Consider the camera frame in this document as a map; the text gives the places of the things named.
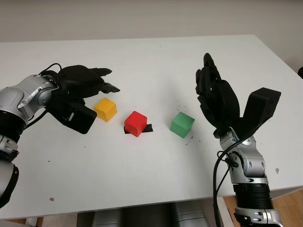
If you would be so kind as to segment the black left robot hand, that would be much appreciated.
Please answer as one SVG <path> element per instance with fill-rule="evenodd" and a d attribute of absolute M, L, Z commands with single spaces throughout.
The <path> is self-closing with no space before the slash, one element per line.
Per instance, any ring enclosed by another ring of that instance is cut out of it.
<path fill-rule="evenodd" d="M 58 80 L 59 88 L 52 92 L 51 100 L 84 105 L 85 98 L 96 96 L 99 92 L 117 93 L 120 89 L 103 80 L 110 73 L 112 70 L 108 68 L 87 68 L 83 65 L 65 67 L 54 76 Z"/>

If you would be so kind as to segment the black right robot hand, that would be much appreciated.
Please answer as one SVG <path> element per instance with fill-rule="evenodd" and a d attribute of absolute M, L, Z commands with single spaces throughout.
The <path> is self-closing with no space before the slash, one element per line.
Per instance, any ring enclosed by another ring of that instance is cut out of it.
<path fill-rule="evenodd" d="M 205 118 L 215 127 L 214 136 L 218 139 L 239 121 L 240 106 L 209 53 L 204 55 L 203 62 L 203 68 L 196 71 L 197 99 Z"/>

